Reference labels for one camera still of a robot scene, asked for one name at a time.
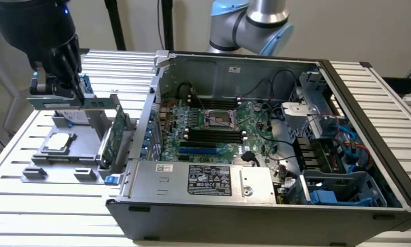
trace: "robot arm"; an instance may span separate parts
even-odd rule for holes
[[[293,31],[288,16],[285,0],[214,0],[208,52],[236,53],[244,48],[271,56]]]
[[[69,0],[0,0],[0,31],[21,50],[37,77],[32,95],[66,98],[81,106],[78,39],[66,8]]]

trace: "blue pcie slot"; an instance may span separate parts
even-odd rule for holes
[[[180,148],[178,153],[189,153],[189,154],[209,154],[217,155],[217,149],[214,148]]]

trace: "power supply label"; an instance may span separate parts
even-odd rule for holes
[[[186,192],[200,196],[232,195],[229,166],[189,166]]]

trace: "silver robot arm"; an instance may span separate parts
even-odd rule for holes
[[[293,31],[285,0],[214,0],[208,52],[238,53],[240,48],[271,56]]]

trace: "green circuit board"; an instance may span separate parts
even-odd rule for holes
[[[247,164],[240,159],[240,155],[245,151],[255,153],[257,157],[261,156],[261,146],[269,149],[272,144],[265,141],[256,132],[256,121],[260,116],[260,112],[253,112],[255,102],[244,102],[236,110],[212,110],[212,109],[196,109],[189,108],[182,103],[173,105],[169,109],[165,123],[162,127],[162,150],[161,150],[161,161],[178,161],[177,156],[180,149],[180,142],[184,142],[184,131],[185,128],[193,130],[234,130],[244,131],[247,139],[241,144],[236,143],[216,143],[217,155],[208,154],[188,154],[188,162],[196,163],[216,163],[216,164]],[[218,115],[233,115],[230,120],[230,126],[220,125],[213,121],[206,121],[212,113]],[[264,114],[260,122],[267,122],[267,114]],[[272,133],[267,131],[260,131],[260,134],[272,138]]]
[[[105,160],[106,166],[114,165],[116,163],[125,127],[125,115],[122,112],[122,108],[118,105],[116,118],[113,120],[110,132],[106,137],[105,149],[102,151],[102,158]]]

